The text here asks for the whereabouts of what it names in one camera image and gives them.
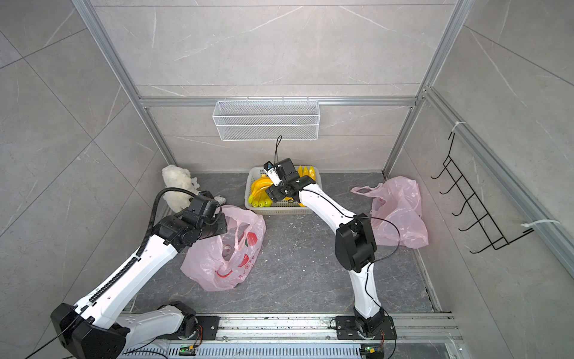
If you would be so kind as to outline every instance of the marble wall tile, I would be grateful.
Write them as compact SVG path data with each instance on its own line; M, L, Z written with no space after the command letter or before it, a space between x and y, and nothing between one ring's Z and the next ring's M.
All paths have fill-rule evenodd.
M438 193L448 189L452 179L445 174L437 180L430 179L441 171L450 145L447 140L450 131L450 126L427 106L410 132L405 149L437 203L502 336L515 358L568 357L574 350L570 320L574 315L570 305L574 295L572 278L535 233L500 250L470 253L488 244L486 236L478 225L469 231L458 231L474 222L471 212L466 208L461 216L453 216L452 212L458 212L463 205L461 194L456 190L448 195ZM502 233L509 240L522 234L524 228L520 224L524 219L457 139L451 157ZM485 219L481 223L493 233L490 221ZM536 343L532 341L534 335L538 338Z
M420 84L138 85L142 96L415 96Z
M422 219L429 233L429 245L418 251L438 297L439 310L452 311L473 358L511 359L497 324L460 255L452 230L437 207L433 198L436 194L431 194L426 187L428 178L421 177L405 149L391 172L391 177L395 176L416 180L421 192Z
M0 70L0 234L90 137L24 61Z
M157 145L134 107L129 105L94 139L135 186L156 154Z
M139 195L142 196L150 207L153 205L157 193L165 188L161 170L167 165L168 163L158 150L142 177L139 179L138 184L135 186L135 190L138 191Z
M70 0L0 2L0 31L22 56L85 28Z
M2 353L36 345L132 190L92 143L0 237Z
M569 0L477 0L466 25L574 83L572 18Z
M574 86L463 28L436 88L574 234Z
M150 113L164 136L219 136L213 107L151 107Z
M44 334L40 338L40 341L38 342L38 345L36 345L36 348L34 348L34 350L38 349L41 345L43 345L44 343L46 343L48 340L52 339L55 336L56 336L56 330L54 329L54 325L52 324L52 322L50 322L50 324L48 324L48 326L46 327ZM28 351L25 350L24 354L28 354L28 352L32 352L32 350ZM42 359L62 359L68 357L69 355L70 355L69 351L67 351L62 346L62 344L60 344L59 340L54 340L46 347L44 347L41 351ZM20 357L22 357L22 354L14 356L14 359L18 359Z
M0 33L0 67L4 67L21 57L6 37Z
M164 136L218 136L212 107L152 107ZM320 136L396 135L409 112L407 106L321 107Z
M310 163L319 171L379 172L396 136L320 136L283 141L280 158ZM273 159L275 141L222 141L219 137L167 136L179 166L195 172L249 171Z
M129 101L87 29L26 60L92 138Z
M305 0L313 5L418 5L435 4L436 0ZM441 1L454 4L455 0ZM94 6L279 6L298 5L290 0L92 0Z
M324 106L321 136L398 135L409 106Z
M452 8L161 6L96 11L137 84L393 84L421 81Z

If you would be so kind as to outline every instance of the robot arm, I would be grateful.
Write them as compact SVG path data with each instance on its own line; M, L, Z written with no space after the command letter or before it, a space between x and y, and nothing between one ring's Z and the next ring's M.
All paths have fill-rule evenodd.
M369 217L355 215L332 200L309 176L300 177L291 159L263 168L273 181L266 190L273 202L295 198L313 210L335 232L335 256L348 270L355 294L355 323L364 337L372 337L385 320L373 275L377 245Z
M166 188L163 193L179 188ZM51 315L60 343L78 359L115 358L128 348L164 334L190 337L196 327L195 312L174 302L156 311L123 315L122 310L144 284L169 260L198 240L227 231L225 216L209 192L192 197L189 207L153 227L138 248L114 273L75 306L62 303Z
M274 185L267 189L273 202L286 196L312 209L335 233L335 255L348 270L355 294L355 324L373 337L385 320L373 276L377 250L369 218L355 215L332 200L309 176L299 177L290 159L265 164ZM156 197L159 201L166 188ZM227 231L225 216L209 192L193 196L188 208L148 228L149 238L106 281L75 306L62 303L51 315L61 344L78 359L116 358L132 345L164 334L189 338L196 330L195 312L172 303L144 314L121 314L128 301L169 260L194 242Z

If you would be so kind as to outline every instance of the plastic bag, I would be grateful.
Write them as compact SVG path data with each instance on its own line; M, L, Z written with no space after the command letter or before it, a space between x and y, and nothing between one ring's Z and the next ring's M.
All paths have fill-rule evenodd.
M359 192L368 188L369 192ZM394 177L375 188L354 187L351 192L373 197L371 217L384 218L394 223L401 232L400 244L409 248L420 248L429 244L429 236L422 221L421 194L415 180ZM397 245L398 234L392 224L380 219L371 219L371 226L377 245Z
M245 280L261 250L263 216L235 206L222 206L227 233L195 242L181 271L208 292L235 288Z

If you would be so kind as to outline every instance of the gray marble floor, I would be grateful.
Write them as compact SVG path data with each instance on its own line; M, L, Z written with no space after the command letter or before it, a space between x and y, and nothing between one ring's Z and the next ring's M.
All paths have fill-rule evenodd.
M228 204L241 207L246 179L244 173L197 175L200 190L210 190L226 197ZM342 206L368 213L371 199L349 190L375 186L382 175L325 173L321 179L323 190ZM245 282L232 290L206 292L180 271L185 257L180 253L140 290L133 311L154 310L181 300L197 312L351 312L351 282L335 258L334 234L329 227L315 214L265 216L265 222L263 248ZM380 246L375 256L380 258L393 249ZM410 249L400 247L395 255L374 266L378 296L388 312L432 312Z

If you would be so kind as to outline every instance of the cable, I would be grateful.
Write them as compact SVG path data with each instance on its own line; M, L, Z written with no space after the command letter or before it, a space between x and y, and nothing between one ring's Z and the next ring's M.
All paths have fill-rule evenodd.
M149 218L148 229L146 230L146 233L142 240L142 244L140 244L138 250L135 253L135 256L132 257L129 260L129 262L127 262L126 265L124 265L123 268L120 269L119 272L112 279L110 279L110 281L104 284L100 289L98 289L98 291L94 295L90 297L89 299L90 303L92 304L95 303L96 300L102 296L102 294L104 294L112 285L114 285L114 283L117 282L128 271L128 269L130 269L131 266L134 265L134 263L139 260L146 246L148 245L149 237L152 236L153 225L156 221L157 206L160 204L160 199L164 195L164 193L172 191L182 192L187 195L190 195L191 197L195 197L194 193L189 192L188 190L184 190L183 188L168 187L159 191L159 193L156 196L156 199L153 201L152 213Z
M150 344L153 343L156 339L157 339L157 337L153 338L149 343L140 346L138 349L130 350L129 352L125 352L125 353L123 353L122 355L124 355L124 354L130 354L130 353L135 353L135 352L137 352L138 350L140 350L140 349L142 349L142 348L144 348L144 347L150 345Z
M383 308L383 312L390 318L389 313ZM395 344L393 346L393 351L391 352L391 355L389 355L389 357L387 359L391 359L391 357L394 355L395 350L397 350L397 339L395 338L394 340Z
M163 353L159 353L159 352L154 352L153 350L138 350L137 352L133 352L133 353L151 353L151 354L161 355L165 359L169 359L169 357L167 355L165 355Z
M277 141L275 142L275 163L279 162L279 155L277 154L277 148L279 147L279 144L281 143L281 140L283 139L282 135L277 136Z
M401 244L401 231L399 231L398 228L397 228L397 226L396 226L394 223L392 223L391 221L388 221L387 219L379 218L379 217L369 217L369 216L366 216L366 217L351 217L351 216L349 216L349 215L345 215L345 213L343 213L343 212L342 212L337 206L335 206L330 200L328 200L328 199L325 198L324 196L318 194L317 192L314 192L314 191L311 191L311 190L306 190L306 189L304 189L304 188L302 189L302 191L311 192L311 193L316 194L317 196L323 198L323 199L326 200L331 206L333 206L339 213L341 213L341 215L342 215L343 217L347 217L347 218L351 218L351 219L379 219L379 220L381 220L381 221L384 221L384 222L387 222L387 223L390 223L391 225L393 225L393 227L397 230L397 233L398 233L397 246L395 247L394 251L393 251L391 254L389 254L389 255L387 255L387 256L385 256L385 257L376 259L376 260L373 261L373 263L378 262L378 261L382 261L383 259L389 258L389 257L392 256L393 254L395 254L395 252L398 250L398 247L399 247L399 245Z
M53 342L54 340L58 339L58 337L62 334L64 334L64 332L68 329L70 329L72 327L72 325L76 322L76 320L78 318L80 318L80 316L86 311L86 309L88 309L88 306L85 306L82 308L82 310L80 311L80 314L78 314L73 320L72 322L64 329L60 332L60 334L58 334L57 336L53 337L52 339L50 339L46 344L42 345L41 347L39 347L38 349L34 350L32 352L32 354L28 355L27 357L25 357L24 359L28 359L29 357L31 357L32 355L38 353L40 350L42 350L44 347L46 347L46 345L50 344L51 342Z
M331 206L333 206L339 213L341 213L341 215L343 217L347 217L347 218L351 218L351 219L380 219L381 221L385 221L388 222L390 224L393 225L393 227L395 227L395 229L397 230L398 233L398 241L397 241L397 246L395 247L394 251L392 251L390 254L388 254L385 257L379 258L374 260L373 262L369 263L369 266L367 267L367 280L364 283L364 292L369 296L369 298L371 298L371 300L373 301L373 303L375 303L380 309L383 309L383 311L385 310L383 307L381 307L381 305L379 303L377 303L377 301L369 294L369 292L367 291L367 283L369 282L369 269L371 268L371 265L375 262L378 261L382 261L383 259L387 259L390 256L392 256L393 254L395 254L395 252L398 250L399 245L401 244L401 231L398 230L397 226L392 223L391 221L388 221L387 219L384 218L378 218L378 217L351 217L349 215L345 215L345 213L343 213L337 206L335 206L330 200L328 200L327 198L325 198L324 196L318 194L317 192L311 191L311 190L306 190L306 189L302 189L302 191L307 191L307 192L311 192L313 194L316 194L317 196L323 198L324 200L326 200Z

